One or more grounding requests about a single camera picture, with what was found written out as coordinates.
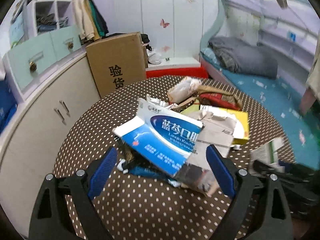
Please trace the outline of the grey folded duvet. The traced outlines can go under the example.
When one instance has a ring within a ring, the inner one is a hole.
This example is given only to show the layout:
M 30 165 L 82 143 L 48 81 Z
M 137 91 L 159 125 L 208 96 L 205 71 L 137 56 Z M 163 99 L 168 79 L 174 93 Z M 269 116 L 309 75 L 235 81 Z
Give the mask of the grey folded duvet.
M 208 42 L 221 66 L 226 70 L 246 75 L 275 79 L 278 62 L 271 53 L 235 38 L 215 36 Z

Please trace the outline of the cream low cabinet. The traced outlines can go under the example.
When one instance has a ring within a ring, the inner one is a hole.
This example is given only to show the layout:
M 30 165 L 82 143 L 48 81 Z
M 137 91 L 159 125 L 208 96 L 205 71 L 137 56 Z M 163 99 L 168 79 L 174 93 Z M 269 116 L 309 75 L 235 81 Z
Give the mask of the cream low cabinet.
M 1 208 L 28 237 L 34 203 L 70 129 L 100 99 L 86 55 L 63 66 L 20 105 L 1 137 Z

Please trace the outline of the white bag on bench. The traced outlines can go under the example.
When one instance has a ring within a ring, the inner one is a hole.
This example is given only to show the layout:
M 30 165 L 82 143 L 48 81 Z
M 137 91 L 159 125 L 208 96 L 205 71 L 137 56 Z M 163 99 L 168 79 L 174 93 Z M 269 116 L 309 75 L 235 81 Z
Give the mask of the white bag on bench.
M 148 64 L 159 65 L 162 62 L 162 55 L 156 50 L 146 50 L 148 57 Z

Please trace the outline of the blue paper bag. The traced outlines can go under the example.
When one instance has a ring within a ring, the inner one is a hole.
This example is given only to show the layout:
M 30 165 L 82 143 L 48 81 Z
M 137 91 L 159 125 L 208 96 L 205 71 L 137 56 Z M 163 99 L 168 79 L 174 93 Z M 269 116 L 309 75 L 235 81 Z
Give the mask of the blue paper bag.
M 17 111 L 17 101 L 6 79 L 0 82 L 0 132 L 6 128 Z

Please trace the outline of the white cubby shelf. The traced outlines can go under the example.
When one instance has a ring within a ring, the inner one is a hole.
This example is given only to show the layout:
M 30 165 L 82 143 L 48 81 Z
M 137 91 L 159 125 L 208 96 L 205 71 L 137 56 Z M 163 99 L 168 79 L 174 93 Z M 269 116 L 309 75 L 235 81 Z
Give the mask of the white cubby shelf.
M 72 0 L 27 0 L 23 17 L 27 38 L 76 24 Z

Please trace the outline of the white orange plastic bag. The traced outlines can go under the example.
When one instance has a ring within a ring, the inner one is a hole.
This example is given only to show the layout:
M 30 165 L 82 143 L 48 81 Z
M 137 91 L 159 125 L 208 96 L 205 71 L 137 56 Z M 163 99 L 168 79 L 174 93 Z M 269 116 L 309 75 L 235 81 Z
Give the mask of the white orange plastic bag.
M 168 99 L 170 103 L 180 103 L 191 95 L 193 95 L 202 85 L 200 79 L 186 76 L 178 84 L 171 87 L 168 92 Z

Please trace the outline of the red brown snack bag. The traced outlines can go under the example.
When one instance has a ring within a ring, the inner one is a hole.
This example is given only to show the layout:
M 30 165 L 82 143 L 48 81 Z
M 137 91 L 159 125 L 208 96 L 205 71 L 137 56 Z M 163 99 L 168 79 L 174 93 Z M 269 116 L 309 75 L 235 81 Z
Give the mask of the red brown snack bag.
M 211 86 L 200 86 L 197 89 L 197 98 L 202 105 L 235 111 L 241 111 L 243 108 L 242 101 L 237 95 Z

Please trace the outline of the teal drawer unit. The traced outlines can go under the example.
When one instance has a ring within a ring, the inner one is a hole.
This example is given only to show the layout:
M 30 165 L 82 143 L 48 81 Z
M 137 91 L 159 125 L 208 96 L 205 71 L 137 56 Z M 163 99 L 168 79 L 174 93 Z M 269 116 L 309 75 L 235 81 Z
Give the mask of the teal drawer unit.
M 76 25 L 32 37 L 3 56 L 6 80 L 22 103 L 51 75 L 83 52 Z

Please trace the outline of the blue white medicine box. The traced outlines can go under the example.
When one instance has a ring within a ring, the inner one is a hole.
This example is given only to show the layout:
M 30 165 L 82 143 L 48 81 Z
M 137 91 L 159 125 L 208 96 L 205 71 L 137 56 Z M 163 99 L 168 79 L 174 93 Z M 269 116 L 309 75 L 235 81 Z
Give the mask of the blue white medicine box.
M 173 178 L 194 152 L 202 128 L 201 121 L 140 98 L 136 116 L 113 133 Z

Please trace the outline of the yellow white carton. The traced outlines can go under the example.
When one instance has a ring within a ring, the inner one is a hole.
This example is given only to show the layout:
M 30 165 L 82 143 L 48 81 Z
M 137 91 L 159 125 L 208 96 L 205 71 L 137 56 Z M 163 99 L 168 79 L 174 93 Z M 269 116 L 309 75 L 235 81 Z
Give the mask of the yellow white carton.
M 231 118 L 236 121 L 233 132 L 234 145 L 244 145 L 249 141 L 249 116 L 247 112 L 208 105 L 200 105 L 200 110 L 212 112 L 216 116 Z

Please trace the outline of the teal bed mattress cover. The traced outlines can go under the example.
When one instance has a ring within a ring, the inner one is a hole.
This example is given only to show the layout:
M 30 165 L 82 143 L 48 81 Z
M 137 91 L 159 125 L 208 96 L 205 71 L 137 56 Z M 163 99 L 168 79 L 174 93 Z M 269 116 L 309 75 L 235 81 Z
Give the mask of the teal bed mattress cover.
M 200 50 L 201 65 L 215 80 L 233 86 L 263 105 L 280 123 L 298 163 L 319 169 L 319 114 L 299 112 L 300 95 L 281 77 L 245 75 L 224 69 L 211 48 Z

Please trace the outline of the red storage bench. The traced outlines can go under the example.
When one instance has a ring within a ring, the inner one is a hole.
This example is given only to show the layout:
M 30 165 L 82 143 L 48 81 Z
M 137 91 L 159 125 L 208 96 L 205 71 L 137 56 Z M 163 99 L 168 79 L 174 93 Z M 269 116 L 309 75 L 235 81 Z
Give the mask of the red storage bench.
M 193 57 L 174 57 L 168 61 L 163 60 L 160 64 L 149 64 L 146 68 L 146 78 L 173 76 L 192 76 L 208 78 L 209 75 L 200 62 Z

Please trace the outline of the wardrobe with butterfly stickers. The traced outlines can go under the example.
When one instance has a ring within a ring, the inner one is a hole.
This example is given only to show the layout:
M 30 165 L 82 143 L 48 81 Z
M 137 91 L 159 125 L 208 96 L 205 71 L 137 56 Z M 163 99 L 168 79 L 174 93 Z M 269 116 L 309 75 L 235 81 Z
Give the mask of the wardrobe with butterfly stickers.
M 116 31 L 147 34 L 163 57 L 198 58 L 218 0 L 113 0 Z

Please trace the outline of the teal bunk bed frame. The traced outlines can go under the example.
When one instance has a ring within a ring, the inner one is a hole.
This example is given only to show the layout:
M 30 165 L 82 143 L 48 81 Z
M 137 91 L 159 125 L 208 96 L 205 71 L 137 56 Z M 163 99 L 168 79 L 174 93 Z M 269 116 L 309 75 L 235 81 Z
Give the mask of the teal bunk bed frame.
M 304 83 L 319 35 L 319 16 L 308 0 L 202 0 L 200 50 L 214 36 L 233 37 L 271 53 L 278 74 Z

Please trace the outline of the hanging clothes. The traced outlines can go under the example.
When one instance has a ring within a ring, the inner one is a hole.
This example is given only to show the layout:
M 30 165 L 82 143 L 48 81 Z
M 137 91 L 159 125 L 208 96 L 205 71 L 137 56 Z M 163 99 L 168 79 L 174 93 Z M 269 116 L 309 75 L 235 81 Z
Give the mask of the hanging clothes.
M 72 0 L 72 8 L 82 43 L 106 37 L 109 33 L 106 21 L 93 0 Z

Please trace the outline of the white barcode box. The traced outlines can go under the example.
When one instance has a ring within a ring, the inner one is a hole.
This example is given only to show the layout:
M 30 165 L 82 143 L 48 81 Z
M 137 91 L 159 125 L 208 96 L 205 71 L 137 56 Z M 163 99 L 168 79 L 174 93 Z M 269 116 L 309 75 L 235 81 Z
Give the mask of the white barcode box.
M 284 139 L 282 137 L 277 137 L 264 145 L 250 151 L 250 162 L 249 168 L 253 170 L 253 163 L 258 160 L 277 171 L 283 172 L 284 167 L 279 165 L 278 150 L 284 146 Z

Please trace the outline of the grey paper wrapper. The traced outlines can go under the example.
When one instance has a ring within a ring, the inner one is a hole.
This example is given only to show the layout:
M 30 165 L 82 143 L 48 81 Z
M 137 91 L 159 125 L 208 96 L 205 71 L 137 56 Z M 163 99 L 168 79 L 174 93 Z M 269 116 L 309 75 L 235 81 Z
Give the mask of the grey paper wrapper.
M 196 139 L 193 153 L 175 178 L 181 187 L 211 196 L 219 185 L 207 161 L 206 149 L 213 144 L 223 157 L 227 157 L 233 143 L 236 121 L 205 110 L 187 113 L 186 116 L 201 121 L 203 128 Z

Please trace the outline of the brown cardboard box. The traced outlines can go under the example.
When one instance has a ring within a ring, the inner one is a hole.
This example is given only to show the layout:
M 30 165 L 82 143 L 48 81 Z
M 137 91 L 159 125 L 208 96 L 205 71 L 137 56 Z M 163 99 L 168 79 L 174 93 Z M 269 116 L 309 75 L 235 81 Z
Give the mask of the brown cardboard box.
M 100 96 L 146 79 L 141 34 L 128 33 L 96 41 L 86 54 Z

